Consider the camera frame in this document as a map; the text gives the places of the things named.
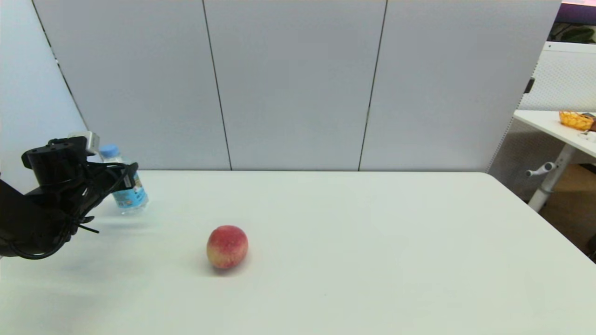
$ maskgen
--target robotic arm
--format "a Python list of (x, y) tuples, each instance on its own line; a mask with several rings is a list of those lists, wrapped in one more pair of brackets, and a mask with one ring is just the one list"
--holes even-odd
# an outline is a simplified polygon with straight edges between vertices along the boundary
[(0, 180), (0, 256), (42, 259), (70, 241), (93, 216), (89, 211), (110, 193), (134, 186), (138, 164), (92, 163), (99, 139), (92, 132), (52, 139), (25, 152), (39, 187), (23, 195)]

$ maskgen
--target desk leg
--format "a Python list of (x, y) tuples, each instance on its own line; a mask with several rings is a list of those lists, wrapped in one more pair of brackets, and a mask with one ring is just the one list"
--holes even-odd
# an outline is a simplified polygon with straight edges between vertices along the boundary
[(565, 168), (569, 165), (575, 150), (571, 145), (565, 144), (555, 162), (557, 168), (548, 173), (528, 203), (533, 210), (540, 211), (544, 203), (547, 202), (548, 197), (551, 196), (552, 189), (557, 185), (558, 180), (563, 175), (563, 172), (565, 172)]

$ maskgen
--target blue bottle cap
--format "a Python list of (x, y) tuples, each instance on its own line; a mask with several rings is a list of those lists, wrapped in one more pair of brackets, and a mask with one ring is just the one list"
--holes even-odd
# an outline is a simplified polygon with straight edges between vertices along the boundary
[(120, 155), (120, 149), (114, 144), (104, 145), (100, 148), (100, 154), (103, 158), (112, 158)]

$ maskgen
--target bottle label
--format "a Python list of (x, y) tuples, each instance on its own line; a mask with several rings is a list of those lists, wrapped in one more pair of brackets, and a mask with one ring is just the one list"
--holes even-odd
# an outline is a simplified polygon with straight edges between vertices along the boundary
[(116, 191), (112, 193), (119, 208), (137, 207), (145, 201), (147, 197), (145, 189), (141, 184), (139, 175), (135, 173), (135, 186), (130, 190)]

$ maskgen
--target black cable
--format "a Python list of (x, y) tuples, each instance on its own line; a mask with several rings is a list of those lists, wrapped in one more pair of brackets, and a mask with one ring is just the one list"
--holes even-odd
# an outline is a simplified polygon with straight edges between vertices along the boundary
[[(94, 183), (93, 183), (93, 176), (91, 174), (91, 171), (89, 170), (89, 167), (87, 166), (87, 164), (81, 164), (83, 166), (83, 171), (86, 174), (86, 180), (88, 182), (88, 185), (86, 187), (87, 190), (87, 194), (89, 194), (89, 189), (93, 189), (94, 188)], [(17, 248), (14, 243), (6, 241), (6, 243), (8, 244), (8, 248), (17, 256), (21, 257), (21, 258), (25, 258), (25, 259), (31, 259), (31, 260), (38, 260), (38, 259), (43, 259), (43, 258), (47, 258), (52, 256), (53, 254), (55, 254), (56, 252), (58, 252), (58, 250), (60, 250), (64, 244), (66, 243), (68, 236), (69, 236), (69, 231), (70, 228), (74, 225), (76, 227), (80, 227), (82, 229), (85, 229), (87, 231), (92, 231), (95, 233), (99, 233), (99, 231), (83, 226), (83, 223), (87, 223), (89, 221), (91, 221), (92, 217), (90, 218), (86, 218), (85, 216), (93, 209), (95, 208), (97, 205), (99, 205), (105, 197), (107, 197), (108, 195), (110, 195), (110, 193), (112, 193), (114, 191), (114, 189), (116, 188), (116, 186), (118, 186), (122, 181), (124, 181), (124, 178), (127, 176), (128, 171), (129, 171), (129, 167), (128, 165), (124, 164), (124, 163), (90, 163), (90, 165), (98, 165), (98, 166), (104, 166), (104, 167), (109, 167), (109, 166), (120, 166), (122, 168), (122, 173), (120, 174), (120, 176), (116, 179), (116, 181), (112, 184), (112, 186), (107, 189), (106, 191), (104, 191), (103, 193), (100, 194), (100, 196), (97, 198), (97, 200), (95, 200), (87, 209), (85, 209), (83, 211), (83, 213), (81, 213), (81, 215), (79, 215), (78, 217), (83, 217), (82, 219), (74, 219), (72, 223), (70, 224), (66, 224), (64, 226), (64, 228), (62, 229), (62, 231), (60, 232), (60, 239), (58, 241), (58, 243), (56, 244), (56, 246), (45, 253), (42, 254), (31, 254), (31, 253), (27, 253), (24, 252), (22, 250), (20, 250), (19, 248)], [(84, 203), (85, 199), (81, 199), (81, 201), (79, 202), (79, 205), (82, 205), (82, 203)]]

